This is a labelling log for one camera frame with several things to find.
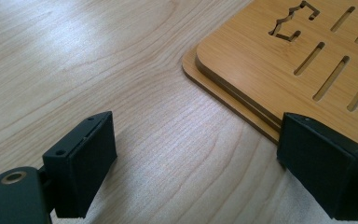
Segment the wood grain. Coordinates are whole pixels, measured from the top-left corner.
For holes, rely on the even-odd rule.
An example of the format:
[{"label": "wood grain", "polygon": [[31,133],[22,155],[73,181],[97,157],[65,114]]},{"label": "wood grain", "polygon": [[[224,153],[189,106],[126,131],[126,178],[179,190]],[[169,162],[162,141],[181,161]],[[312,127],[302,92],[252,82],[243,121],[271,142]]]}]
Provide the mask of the wood grain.
[{"label": "wood grain", "polygon": [[112,110],[118,160],[85,219],[54,223],[335,223],[181,68],[247,4],[0,1],[0,173],[40,167],[83,118]]},{"label": "wood grain", "polygon": [[254,1],[200,42],[202,72],[277,123],[302,114],[358,142],[358,1],[301,2]]}]

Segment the table surface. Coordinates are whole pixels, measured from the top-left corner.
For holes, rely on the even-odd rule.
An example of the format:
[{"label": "table surface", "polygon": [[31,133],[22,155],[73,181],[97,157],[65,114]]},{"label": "table surface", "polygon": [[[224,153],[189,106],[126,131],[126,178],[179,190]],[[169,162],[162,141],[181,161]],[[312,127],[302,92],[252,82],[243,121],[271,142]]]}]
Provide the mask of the table surface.
[{"label": "table surface", "polygon": [[182,69],[248,3],[0,1],[0,173],[111,110],[117,161],[85,219],[54,223],[335,223]]}]

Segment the wooden panel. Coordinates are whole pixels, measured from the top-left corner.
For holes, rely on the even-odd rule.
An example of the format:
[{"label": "wooden panel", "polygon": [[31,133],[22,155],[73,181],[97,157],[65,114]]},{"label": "wooden panel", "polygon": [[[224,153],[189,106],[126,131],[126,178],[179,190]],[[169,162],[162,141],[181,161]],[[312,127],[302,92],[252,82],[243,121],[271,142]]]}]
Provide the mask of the wooden panel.
[{"label": "wooden panel", "polygon": [[269,118],[261,111],[258,111],[244,99],[237,101],[225,90],[220,88],[213,81],[203,75],[196,65],[196,51],[197,48],[192,49],[187,54],[185,54],[182,60],[183,68],[187,77],[205,89],[208,93],[216,97],[222,104],[226,105],[241,118],[251,123],[258,131],[264,134],[272,142],[277,144],[279,139],[279,133],[277,131],[278,126],[271,125],[270,123],[272,121],[265,122],[265,120],[269,120]]},{"label": "wooden panel", "polygon": [[256,0],[197,56],[201,72],[275,122],[295,112],[358,142],[358,1]]}]

